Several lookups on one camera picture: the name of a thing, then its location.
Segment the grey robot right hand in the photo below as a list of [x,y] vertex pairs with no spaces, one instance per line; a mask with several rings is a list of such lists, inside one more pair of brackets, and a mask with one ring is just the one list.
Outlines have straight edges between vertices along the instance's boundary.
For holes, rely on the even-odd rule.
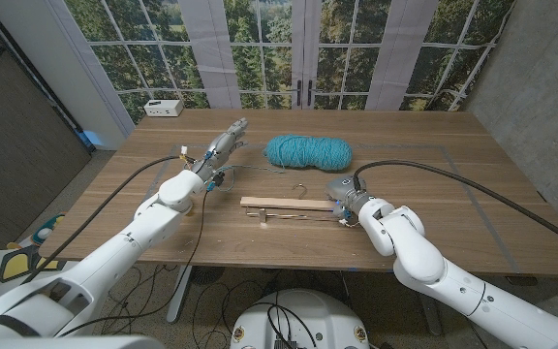
[[326,185],[325,192],[334,202],[333,215],[342,224],[354,226],[358,223],[360,210],[370,200],[364,188],[364,181],[354,181],[352,176],[336,178]]

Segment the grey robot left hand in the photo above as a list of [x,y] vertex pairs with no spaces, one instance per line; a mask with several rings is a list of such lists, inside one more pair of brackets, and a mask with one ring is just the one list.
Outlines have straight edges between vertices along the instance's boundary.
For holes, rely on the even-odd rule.
[[245,117],[234,122],[226,132],[215,138],[206,150],[203,158],[192,167],[192,172],[203,181],[209,180],[212,175],[223,167],[230,155],[238,148],[247,144],[241,138],[245,135],[248,120]]

